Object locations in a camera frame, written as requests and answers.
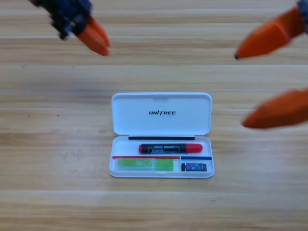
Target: red stripe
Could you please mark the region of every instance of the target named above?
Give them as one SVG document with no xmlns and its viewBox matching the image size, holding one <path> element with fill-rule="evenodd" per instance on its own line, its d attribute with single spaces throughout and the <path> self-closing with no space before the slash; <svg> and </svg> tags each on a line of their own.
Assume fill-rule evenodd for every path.
<svg viewBox="0 0 308 231">
<path fill-rule="evenodd" d="M 113 156 L 112 157 L 113 159 L 118 159 L 118 158 L 147 158 L 147 159 L 180 159 L 179 156 L 149 156 L 149 155 L 146 155 L 146 156 L 140 156 L 140 155 L 137 155 L 137 156 Z"/>
</svg>

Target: white plastic case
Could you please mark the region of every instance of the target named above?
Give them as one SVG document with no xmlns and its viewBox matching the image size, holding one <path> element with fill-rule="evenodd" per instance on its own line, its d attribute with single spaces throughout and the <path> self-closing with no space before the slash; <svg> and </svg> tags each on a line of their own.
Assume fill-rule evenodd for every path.
<svg viewBox="0 0 308 231">
<path fill-rule="evenodd" d="M 209 178 L 214 175 L 211 142 L 204 136 L 211 129 L 212 98 L 209 94 L 118 93 L 112 97 L 112 114 L 114 131 L 121 135 L 112 145 L 109 163 L 112 176 Z M 203 149 L 194 154 L 139 152 L 141 144 L 162 143 L 198 143 Z M 183 165 L 194 171 L 187 171 Z M 195 171 L 200 166 L 203 171 Z"/>
</svg>

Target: red marker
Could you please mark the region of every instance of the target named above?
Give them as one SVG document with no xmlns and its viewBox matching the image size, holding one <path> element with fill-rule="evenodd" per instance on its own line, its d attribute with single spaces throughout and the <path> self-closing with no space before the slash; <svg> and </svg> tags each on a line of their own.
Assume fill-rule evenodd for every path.
<svg viewBox="0 0 308 231">
<path fill-rule="evenodd" d="M 200 153 L 203 147 L 198 143 L 153 143 L 139 145 L 141 154 Z"/>
</svg>

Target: case lid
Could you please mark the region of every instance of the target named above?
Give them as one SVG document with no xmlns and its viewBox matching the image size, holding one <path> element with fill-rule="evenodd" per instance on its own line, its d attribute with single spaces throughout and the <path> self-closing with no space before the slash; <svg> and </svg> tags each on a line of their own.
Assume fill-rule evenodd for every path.
<svg viewBox="0 0 308 231">
<path fill-rule="evenodd" d="M 119 135 L 206 135 L 212 98 L 207 93 L 118 93 L 112 97 L 112 114 Z"/>
</svg>

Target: wooden table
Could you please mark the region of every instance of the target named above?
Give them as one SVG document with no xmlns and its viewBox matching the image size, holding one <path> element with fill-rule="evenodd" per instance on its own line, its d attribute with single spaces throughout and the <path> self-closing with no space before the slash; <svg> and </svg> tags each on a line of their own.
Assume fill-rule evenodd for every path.
<svg viewBox="0 0 308 231">
<path fill-rule="evenodd" d="M 43 9 L 0 0 L 1 231 L 307 231 L 308 128 L 241 126 L 262 101 L 307 85 L 308 39 L 233 59 L 292 0 L 93 0 L 112 43 L 63 42 Z M 206 92 L 215 174 L 116 179 L 111 97 Z"/>
</svg>

